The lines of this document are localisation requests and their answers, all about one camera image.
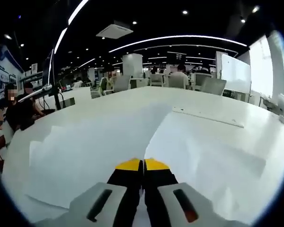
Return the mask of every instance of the curved light strip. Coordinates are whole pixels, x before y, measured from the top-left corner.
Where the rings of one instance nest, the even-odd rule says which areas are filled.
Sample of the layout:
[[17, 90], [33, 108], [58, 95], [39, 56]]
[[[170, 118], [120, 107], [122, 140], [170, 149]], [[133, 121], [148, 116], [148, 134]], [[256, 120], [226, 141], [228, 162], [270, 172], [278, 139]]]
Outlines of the curved light strip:
[[71, 14], [70, 18], [68, 19], [68, 25], [71, 24], [71, 22], [74, 20], [74, 18], [76, 17], [76, 15], [79, 13], [79, 11], [83, 8], [83, 6], [85, 6], [85, 4], [88, 2], [89, 0], [83, 0], [82, 2], [80, 2], [80, 4], [76, 7], [76, 9], [73, 11], [73, 13]]
[[61, 42], [61, 40], [63, 39], [63, 36], [64, 36], [66, 30], [67, 30], [67, 28], [64, 29], [64, 30], [61, 32], [61, 34], [60, 34], [60, 36], [59, 36], [59, 39], [58, 39], [58, 42], [57, 42], [57, 44], [56, 44], [56, 46], [55, 46], [54, 54], [56, 54], [56, 52], [57, 52], [57, 50], [58, 50], [58, 47], [59, 47], [59, 45], [60, 45], [60, 42]]
[[155, 58], [148, 58], [148, 59], [157, 59], [157, 58], [167, 58], [167, 57], [155, 57]]
[[132, 43], [132, 44], [128, 44], [128, 45], [125, 45], [125, 46], [118, 47], [118, 48], [116, 48], [114, 50], [109, 51], [109, 53], [117, 51], [117, 50], [120, 50], [120, 49], [128, 47], [128, 46], [141, 44], [141, 43], [148, 42], [148, 41], [154, 41], [154, 40], [159, 40], [159, 39], [170, 39], [170, 38], [207, 38], [207, 39], [217, 39], [217, 40], [222, 40], [222, 41], [227, 41], [227, 42], [230, 42], [230, 43], [238, 44], [238, 45], [241, 45], [241, 46], [247, 46], [245, 44], [242, 44], [242, 43], [230, 40], [230, 39], [224, 39], [224, 38], [213, 37], [213, 36], [206, 36], [206, 35], [171, 35], [171, 36], [163, 36], [163, 37], [157, 37], [157, 38], [152, 38], [152, 39], [141, 40], [141, 41], [138, 41], [138, 42], [135, 42], [135, 43]]
[[49, 67], [48, 67], [48, 81], [47, 81], [47, 84], [49, 85], [49, 74], [51, 72], [51, 69], [52, 69], [52, 59], [53, 59], [53, 50], [52, 50], [52, 53], [51, 53], [51, 58], [49, 60]]
[[167, 53], [178, 53], [178, 52], [167, 51]]
[[92, 60], [90, 60], [90, 61], [84, 63], [83, 65], [86, 65], [87, 63], [90, 63], [90, 62], [93, 61], [93, 60], [95, 60], [95, 58], [93, 58]]
[[216, 59], [212, 59], [212, 58], [199, 58], [199, 57], [186, 57], [186, 58], [197, 58], [197, 59], [205, 59], [205, 60], [212, 60], [212, 61], [216, 60]]
[[[151, 46], [151, 47], [147, 47], [147, 48], [134, 50], [134, 52], [135, 51], [144, 51], [145, 49], [151, 49], [151, 48], [157, 48], [157, 47], [167, 47], [167, 46], [169, 47], [170, 45]], [[224, 50], [224, 51], [236, 53], [234, 58], [238, 55], [238, 52], [236, 52], [236, 51], [225, 49], [225, 48], [221, 48], [221, 47], [217, 47], [217, 46], [197, 45], [197, 44], [173, 44], [172, 46], [196, 46], [196, 47], [201, 46], [201, 47], [214, 48], [214, 49], [218, 49], [218, 50]]]
[[197, 63], [197, 62], [187, 62], [187, 61], [186, 61], [186, 62], [185, 62], [185, 64], [186, 64], [186, 63], [187, 63], [187, 64], [197, 64], [197, 65], [202, 65], [202, 63]]

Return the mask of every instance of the sign board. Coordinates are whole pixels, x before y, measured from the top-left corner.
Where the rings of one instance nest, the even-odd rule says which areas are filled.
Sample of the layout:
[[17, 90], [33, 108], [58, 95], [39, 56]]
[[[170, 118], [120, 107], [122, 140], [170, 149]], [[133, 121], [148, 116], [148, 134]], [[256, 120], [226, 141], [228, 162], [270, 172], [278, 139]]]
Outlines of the sign board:
[[38, 72], [38, 63], [32, 64], [32, 74], [36, 74]]

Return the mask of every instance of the white chair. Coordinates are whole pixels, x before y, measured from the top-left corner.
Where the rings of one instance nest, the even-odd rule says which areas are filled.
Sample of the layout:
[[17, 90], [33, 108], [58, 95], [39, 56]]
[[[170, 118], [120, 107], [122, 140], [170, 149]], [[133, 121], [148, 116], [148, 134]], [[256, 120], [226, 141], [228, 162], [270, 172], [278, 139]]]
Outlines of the white chair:
[[186, 85], [185, 85], [185, 81], [183, 77], [170, 74], [167, 76], [167, 79], [168, 79], [167, 81], [168, 87], [186, 89]]
[[103, 93], [106, 90], [106, 86], [107, 86], [107, 79], [105, 77], [102, 77], [99, 83], [99, 88], [97, 90], [92, 90], [92, 87], [90, 87], [91, 98], [93, 99], [103, 96]]
[[109, 95], [111, 93], [115, 93], [115, 92], [120, 92], [120, 91], [125, 91], [129, 89], [129, 82], [130, 82], [131, 76], [120, 76], [117, 77], [115, 82], [114, 82], [114, 87], [111, 90], [106, 90], [104, 91], [104, 95]]
[[200, 90], [205, 78], [211, 78], [211, 74], [196, 72], [191, 75], [191, 85], [193, 90]]
[[221, 96], [226, 85], [226, 80], [216, 78], [205, 78], [201, 91]]
[[151, 74], [151, 86], [163, 87], [163, 76], [164, 74]]

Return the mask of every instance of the black cable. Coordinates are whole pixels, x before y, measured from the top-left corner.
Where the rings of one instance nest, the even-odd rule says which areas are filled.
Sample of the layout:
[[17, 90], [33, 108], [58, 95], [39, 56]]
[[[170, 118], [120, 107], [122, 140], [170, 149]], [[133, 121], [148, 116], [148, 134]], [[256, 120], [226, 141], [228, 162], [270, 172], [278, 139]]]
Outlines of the black cable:
[[44, 110], [45, 110], [45, 98], [43, 96], [43, 106], [44, 106]]
[[45, 103], [46, 103], [46, 105], [47, 105], [48, 109], [50, 109], [50, 108], [49, 108], [49, 105], [47, 104], [47, 102], [46, 102], [46, 101], [45, 101]]
[[38, 101], [39, 101], [39, 105], [43, 108], [43, 110], [45, 110], [45, 108], [40, 103], [40, 98], [38, 99]]
[[59, 94], [60, 94], [60, 95], [61, 95], [61, 97], [62, 97], [63, 108], [65, 108], [65, 107], [66, 107], [66, 105], [65, 105], [64, 97], [63, 97], [63, 95], [62, 95], [62, 93], [61, 93], [61, 92], [59, 92]]

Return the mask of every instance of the white paper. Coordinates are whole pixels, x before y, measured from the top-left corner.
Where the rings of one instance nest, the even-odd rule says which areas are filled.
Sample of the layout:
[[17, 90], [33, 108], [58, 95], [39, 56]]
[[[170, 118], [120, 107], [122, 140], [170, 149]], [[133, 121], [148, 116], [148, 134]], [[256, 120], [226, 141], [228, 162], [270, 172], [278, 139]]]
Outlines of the white paper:
[[151, 105], [128, 115], [103, 116], [53, 130], [35, 150], [27, 195], [64, 208], [98, 182], [107, 182], [115, 166], [143, 159], [156, 129], [171, 111]]
[[145, 158], [168, 165], [179, 183], [188, 183], [211, 200], [222, 217], [252, 222], [259, 215], [252, 204], [260, 194], [258, 182], [265, 160], [218, 141], [199, 121], [186, 114], [168, 114], [152, 137]]

